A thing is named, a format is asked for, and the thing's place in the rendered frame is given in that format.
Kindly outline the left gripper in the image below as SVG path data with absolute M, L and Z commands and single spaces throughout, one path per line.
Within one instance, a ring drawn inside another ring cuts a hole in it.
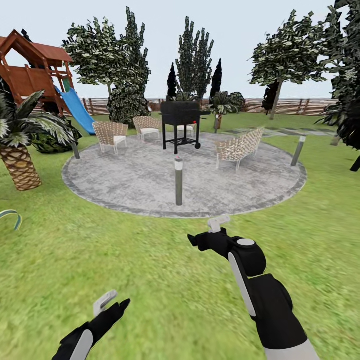
M 94 318 L 103 325 L 102 337 L 124 316 L 125 310 L 128 308 L 130 302 L 130 298 L 121 303 L 117 302 L 109 310 L 102 312 L 97 318 Z

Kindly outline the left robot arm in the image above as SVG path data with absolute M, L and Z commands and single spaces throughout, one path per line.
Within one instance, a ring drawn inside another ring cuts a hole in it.
M 129 298 L 109 309 L 105 308 L 117 296 L 118 291 L 113 289 L 98 299 L 93 304 L 94 320 L 87 321 L 64 337 L 52 360 L 86 360 L 92 347 L 124 316 L 131 302 Z

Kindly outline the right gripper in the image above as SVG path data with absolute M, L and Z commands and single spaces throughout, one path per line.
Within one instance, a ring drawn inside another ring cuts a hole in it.
M 220 254 L 218 251 L 218 243 L 221 238 L 226 236 L 228 236 L 227 229 L 223 227 L 220 228 L 220 232 L 217 233 L 204 232 L 196 236 L 193 236 L 191 234 L 187 235 L 192 246 L 193 247 L 198 246 L 198 249 L 201 252 L 211 249 L 218 254 Z

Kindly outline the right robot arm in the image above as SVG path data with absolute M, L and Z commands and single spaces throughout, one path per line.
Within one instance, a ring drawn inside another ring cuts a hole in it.
M 226 258 L 241 291 L 267 360 L 320 360 L 301 323 L 293 314 L 293 303 L 285 286 L 270 273 L 262 249 L 252 239 L 229 237 L 226 214 L 211 218 L 208 232 L 188 234 L 193 247 L 203 252 L 213 250 Z

